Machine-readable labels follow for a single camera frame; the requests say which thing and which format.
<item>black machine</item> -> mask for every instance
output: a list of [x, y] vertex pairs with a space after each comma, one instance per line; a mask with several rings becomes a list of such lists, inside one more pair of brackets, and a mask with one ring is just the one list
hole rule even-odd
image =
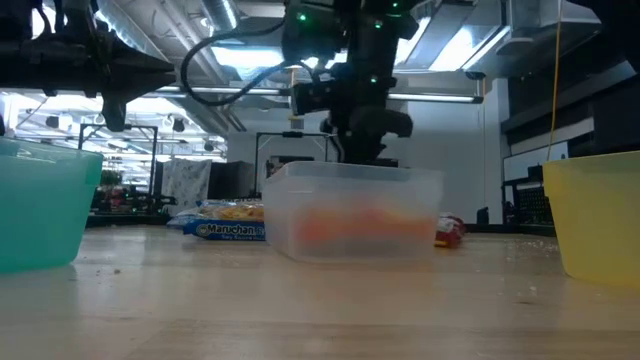
[[[570, 0], [590, 7], [605, 30], [620, 41], [629, 62], [640, 71], [637, 33], [639, 0]], [[386, 109], [394, 55], [400, 38], [409, 39], [418, 25], [410, 10], [419, 0], [286, 0], [282, 22], [263, 31], [231, 31], [204, 39], [191, 49], [181, 66], [185, 92], [207, 106], [222, 106], [246, 94], [270, 74], [299, 65], [312, 77], [311, 83], [295, 85], [290, 92], [296, 115], [329, 110], [321, 131], [346, 163], [372, 163], [384, 149], [382, 137], [395, 133], [411, 136], [408, 115]], [[174, 81], [173, 66], [139, 53], [95, 22], [96, 0], [55, 0], [56, 34], [31, 40], [32, 9], [42, 12], [42, 0], [0, 2], [0, 87], [40, 88], [47, 95], [57, 90], [83, 90], [87, 96], [101, 93], [103, 115], [112, 131], [124, 129], [125, 104]], [[63, 15], [68, 23], [63, 22]], [[265, 35], [283, 27], [285, 61], [267, 69], [238, 93], [222, 100], [197, 94], [187, 78], [187, 67], [195, 54], [213, 43]], [[347, 50], [347, 62], [325, 69], [336, 53]], [[311, 69], [301, 61], [319, 59]]]

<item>table surface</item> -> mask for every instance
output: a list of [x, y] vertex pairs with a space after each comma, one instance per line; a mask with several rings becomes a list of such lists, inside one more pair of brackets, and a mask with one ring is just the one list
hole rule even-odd
[[0, 276], [1, 359], [632, 359], [640, 292], [564, 275], [555, 239], [470, 235], [421, 264], [311, 265], [162, 227], [88, 230]]

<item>metal frame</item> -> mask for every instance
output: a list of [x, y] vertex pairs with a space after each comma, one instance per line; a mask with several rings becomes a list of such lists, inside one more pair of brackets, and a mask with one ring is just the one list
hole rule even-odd
[[[96, 124], [80, 124], [80, 135], [78, 137], [78, 150], [82, 150], [82, 145], [85, 141], [89, 140], [97, 131], [102, 128], [106, 128], [106, 125], [96, 125]], [[86, 137], [84, 136], [84, 129], [86, 128], [95, 128], [92, 132], [89, 133]], [[156, 172], [156, 151], [158, 147], [158, 127], [150, 126], [150, 125], [125, 125], [127, 130], [131, 129], [151, 129], [153, 130], [153, 141], [151, 148], [151, 171], [149, 174], [149, 196], [153, 196], [153, 180], [155, 178]]]
[[329, 161], [329, 138], [328, 134], [306, 134], [296, 133], [299, 137], [287, 136], [287, 132], [258, 132], [256, 133], [256, 147], [255, 147], [255, 166], [253, 168], [253, 192], [258, 193], [258, 154], [260, 153], [260, 138], [262, 136], [282, 136], [283, 138], [303, 139], [305, 137], [322, 137], [324, 138], [324, 161]]

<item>yellow cable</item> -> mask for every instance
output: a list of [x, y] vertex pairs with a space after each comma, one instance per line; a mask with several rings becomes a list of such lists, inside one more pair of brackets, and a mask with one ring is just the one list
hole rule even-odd
[[547, 161], [551, 160], [551, 145], [553, 145], [553, 132], [556, 129], [556, 117], [558, 113], [558, 79], [560, 73], [560, 33], [562, 30], [562, 15], [564, 13], [564, 1], [560, 1], [558, 12], [558, 29], [556, 30], [556, 72], [553, 76], [553, 109], [551, 111], [551, 131], [549, 132], [549, 149], [547, 150]]

